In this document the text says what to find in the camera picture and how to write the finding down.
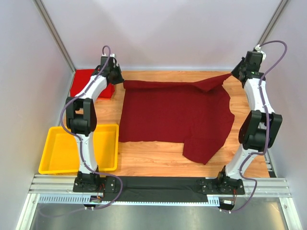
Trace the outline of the dark red t-shirt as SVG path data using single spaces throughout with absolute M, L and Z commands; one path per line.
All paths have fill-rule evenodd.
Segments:
M 183 156 L 206 164 L 225 144 L 235 116 L 223 88 L 229 75 L 197 82 L 127 80 L 120 142 L 183 143 Z

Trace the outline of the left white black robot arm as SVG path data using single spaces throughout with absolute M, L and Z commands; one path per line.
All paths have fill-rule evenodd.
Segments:
M 94 156 L 94 131 L 97 117 L 94 103 L 100 93 L 110 84 L 123 83 L 119 63 L 115 54 L 101 56 L 100 65 L 92 73 L 85 87 L 74 97 L 68 97 L 64 111 L 68 133 L 77 142 L 80 166 L 76 177 L 76 185 L 98 184 L 98 164 Z

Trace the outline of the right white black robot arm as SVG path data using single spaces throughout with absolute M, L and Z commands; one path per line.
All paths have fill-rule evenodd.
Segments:
M 263 60 L 263 52 L 248 51 L 231 72 L 242 84 L 250 112 L 240 128 L 235 156 L 218 174 L 221 185 L 241 187 L 247 167 L 273 145 L 282 124 L 282 116 L 275 113 L 266 94 L 265 76 L 260 72 Z

